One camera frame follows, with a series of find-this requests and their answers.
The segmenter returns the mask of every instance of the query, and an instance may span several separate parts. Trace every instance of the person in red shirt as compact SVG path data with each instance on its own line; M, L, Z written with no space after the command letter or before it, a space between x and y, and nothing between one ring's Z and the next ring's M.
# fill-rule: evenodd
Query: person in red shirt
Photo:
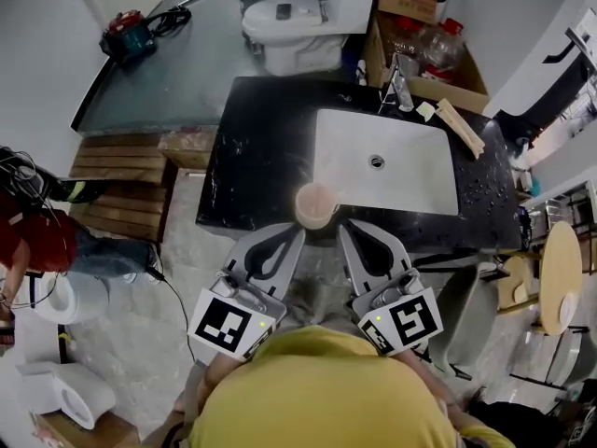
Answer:
M161 273L156 247L143 241L96 238L64 211L23 213L17 200L0 188L0 263L7 268L0 293L0 344L14 343L10 307L27 270L123 276L131 283L147 268ZM159 280L146 273L152 283Z

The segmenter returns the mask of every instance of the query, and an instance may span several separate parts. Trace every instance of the cup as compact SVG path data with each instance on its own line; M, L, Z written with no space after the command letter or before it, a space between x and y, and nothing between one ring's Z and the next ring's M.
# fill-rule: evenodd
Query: cup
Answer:
M305 184L295 198L297 221L312 231L324 228L339 207L336 192L319 183Z

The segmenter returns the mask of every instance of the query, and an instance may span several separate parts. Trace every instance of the plastic bottle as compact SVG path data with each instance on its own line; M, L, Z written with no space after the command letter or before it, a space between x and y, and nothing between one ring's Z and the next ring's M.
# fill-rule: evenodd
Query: plastic bottle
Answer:
M423 45L423 61L426 65L422 76L450 83L458 68L465 42L460 33L463 25L456 20L447 19L438 26L424 27L419 33Z

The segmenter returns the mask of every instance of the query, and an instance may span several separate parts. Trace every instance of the cardboard box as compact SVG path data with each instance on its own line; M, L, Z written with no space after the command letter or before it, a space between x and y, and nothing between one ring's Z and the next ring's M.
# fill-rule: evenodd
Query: cardboard box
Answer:
M437 0L379 0L377 8L425 23L436 23Z
M130 448L140 444L137 428L112 412L104 413L93 430L80 427L62 412L37 415L35 423L38 426L37 437L49 446Z
M383 51L382 34L377 16L371 24L363 59L367 64L368 85L383 88L390 80L390 63ZM473 57L468 50L460 63L452 84L432 79L413 77L407 80L410 93L422 98L440 101L446 98L453 106L482 114L489 96Z

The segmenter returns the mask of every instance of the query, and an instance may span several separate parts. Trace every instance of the wooden pallet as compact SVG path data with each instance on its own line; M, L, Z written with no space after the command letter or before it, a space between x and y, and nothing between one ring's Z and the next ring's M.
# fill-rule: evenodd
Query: wooden pallet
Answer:
M160 134L84 139L71 177L113 183L93 203L74 204L71 217L100 231L161 242L177 170L159 142Z

